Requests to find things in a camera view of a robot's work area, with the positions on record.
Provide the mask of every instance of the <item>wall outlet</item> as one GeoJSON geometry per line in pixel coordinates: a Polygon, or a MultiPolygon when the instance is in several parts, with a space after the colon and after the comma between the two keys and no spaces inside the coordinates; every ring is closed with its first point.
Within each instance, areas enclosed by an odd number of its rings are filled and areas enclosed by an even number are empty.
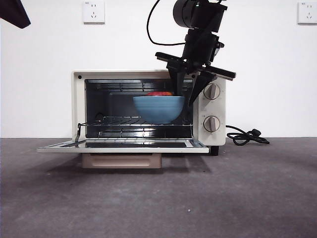
{"type": "Polygon", "coordinates": [[[317,1],[304,1],[298,3],[298,23],[317,24],[317,1]]]}
{"type": "Polygon", "coordinates": [[[83,2],[84,23],[104,24],[105,23],[105,2],[93,0],[83,2]]]}

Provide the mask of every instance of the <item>power cord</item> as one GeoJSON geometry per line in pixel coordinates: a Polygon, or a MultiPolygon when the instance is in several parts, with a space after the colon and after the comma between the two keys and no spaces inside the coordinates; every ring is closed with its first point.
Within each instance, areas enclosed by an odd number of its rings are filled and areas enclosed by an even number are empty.
{"type": "Polygon", "coordinates": [[[149,23],[150,23],[150,18],[152,16],[152,13],[154,11],[154,9],[156,8],[157,4],[159,3],[160,0],[157,0],[157,2],[154,4],[154,6],[152,7],[151,11],[150,11],[150,14],[149,14],[149,17],[148,17],[148,23],[147,23],[147,33],[148,33],[148,37],[149,37],[149,40],[155,44],[155,45],[159,45],[159,46],[179,46],[179,45],[185,45],[185,42],[184,43],[175,43],[175,44],[163,44],[163,43],[157,43],[155,41],[152,40],[151,36],[150,36],[150,32],[149,32],[149,23]]]}
{"type": "Polygon", "coordinates": [[[250,141],[255,141],[255,142],[260,143],[260,144],[267,144],[267,145],[269,144],[268,140],[266,140],[263,137],[260,137],[261,132],[259,130],[253,129],[253,130],[250,130],[248,132],[245,132],[245,131],[243,131],[237,127],[231,126],[231,125],[227,125],[226,127],[241,132],[241,133],[228,133],[227,134],[227,136],[233,140],[233,143],[235,143],[238,146],[246,145],[250,141]]]}

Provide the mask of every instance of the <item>red apple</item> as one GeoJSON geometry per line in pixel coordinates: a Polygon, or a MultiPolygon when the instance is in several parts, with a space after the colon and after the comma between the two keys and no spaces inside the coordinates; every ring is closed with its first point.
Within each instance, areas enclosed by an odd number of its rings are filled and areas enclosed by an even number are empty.
{"type": "Polygon", "coordinates": [[[173,96],[173,94],[171,92],[151,92],[146,96],[173,96]]]}

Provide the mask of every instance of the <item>open oven door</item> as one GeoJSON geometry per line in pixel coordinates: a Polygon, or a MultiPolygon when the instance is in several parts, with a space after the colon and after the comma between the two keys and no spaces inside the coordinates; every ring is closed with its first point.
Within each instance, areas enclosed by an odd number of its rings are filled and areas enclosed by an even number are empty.
{"type": "Polygon", "coordinates": [[[40,153],[209,153],[193,139],[98,139],[66,141],[37,150],[40,153]]]}

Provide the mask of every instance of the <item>oven control knob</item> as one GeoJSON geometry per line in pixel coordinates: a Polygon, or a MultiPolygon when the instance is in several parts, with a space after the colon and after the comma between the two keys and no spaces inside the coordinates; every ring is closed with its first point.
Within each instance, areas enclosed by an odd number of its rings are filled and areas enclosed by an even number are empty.
{"type": "Polygon", "coordinates": [[[220,127],[220,121],[216,117],[207,117],[204,121],[204,128],[209,132],[215,132],[220,127]]]}
{"type": "Polygon", "coordinates": [[[204,89],[204,96],[209,100],[215,100],[220,95],[220,88],[215,83],[210,83],[204,89]]]}

